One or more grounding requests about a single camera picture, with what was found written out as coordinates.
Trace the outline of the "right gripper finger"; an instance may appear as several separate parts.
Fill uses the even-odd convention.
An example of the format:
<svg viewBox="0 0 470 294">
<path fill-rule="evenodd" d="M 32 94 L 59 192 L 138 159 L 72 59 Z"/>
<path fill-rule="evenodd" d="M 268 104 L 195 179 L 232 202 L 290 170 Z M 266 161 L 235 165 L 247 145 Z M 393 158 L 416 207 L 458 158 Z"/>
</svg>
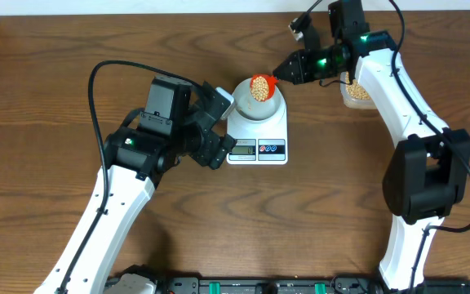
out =
<svg viewBox="0 0 470 294">
<path fill-rule="evenodd" d="M 273 71 L 273 76 L 279 81 L 290 82 L 294 85 L 303 83 L 302 72 L 299 71 L 297 68 L 291 68 L 291 67 L 276 68 Z"/>
<path fill-rule="evenodd" d="M 273 71 L 274 74 L 299 74 L 302 68 L 303 51 L 290 53 Z"/>
</svg>

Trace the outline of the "red plastic measuring scoop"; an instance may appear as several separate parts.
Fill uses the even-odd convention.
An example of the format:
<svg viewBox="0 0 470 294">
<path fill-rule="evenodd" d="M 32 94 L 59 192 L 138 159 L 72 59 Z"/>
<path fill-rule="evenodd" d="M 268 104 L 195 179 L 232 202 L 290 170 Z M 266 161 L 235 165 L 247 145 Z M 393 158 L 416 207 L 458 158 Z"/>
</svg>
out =
<svg viewBox="0 0 470 294">
<path fill-rule="evenodd" d="M 251 95 L 258 102 L 265 102 L 273 97 L 277 82 L 274 76 L 256 74 L 250 82 Z"/>
</svg>

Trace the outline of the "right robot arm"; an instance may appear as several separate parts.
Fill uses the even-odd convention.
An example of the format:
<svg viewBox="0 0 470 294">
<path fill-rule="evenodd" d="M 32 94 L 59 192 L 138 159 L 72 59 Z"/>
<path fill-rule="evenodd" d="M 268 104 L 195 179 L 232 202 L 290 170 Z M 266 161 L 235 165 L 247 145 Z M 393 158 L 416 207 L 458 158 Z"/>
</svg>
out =
<svg viewBox="0 0 470 294">
<path fill-rule="evenodd" d="M 382 191 L 392 213 L 388 248 L 379 263 L 386 293 L 415 293 L 435 233 L 470 182 L 470 136 L 453 130 L 427 105 L 401 61 L 401 40 L 374 31 L 359 1 L 328 7 L 333 42 L 322 46 L 308 12 L 290 22 L 303 48 L 273 76 L 295 85 L 359 85 L 372 99 L 394 145 Z"/>
</svg>

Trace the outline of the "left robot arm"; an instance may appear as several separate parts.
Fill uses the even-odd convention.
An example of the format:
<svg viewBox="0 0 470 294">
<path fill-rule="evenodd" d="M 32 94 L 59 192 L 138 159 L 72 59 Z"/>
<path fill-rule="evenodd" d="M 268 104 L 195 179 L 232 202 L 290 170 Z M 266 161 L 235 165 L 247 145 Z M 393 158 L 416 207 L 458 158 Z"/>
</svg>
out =
<svg viewBox="0 0 470 294">
<path fill-rule="evenodd" d="M 191 92 L 199 101 L 191 104 Z M 234 106 L 233 96 L 208 83 L 156 77 L 145 108 L 132 110 L 120 127 L 99 138 L 102 167 L 91 199 L 55 267 L 38 293 L 102 293 L 135 219 L 162 176 L 183 156 L 215 170 L 234 147 L 213 127 Z"/>
</svg>

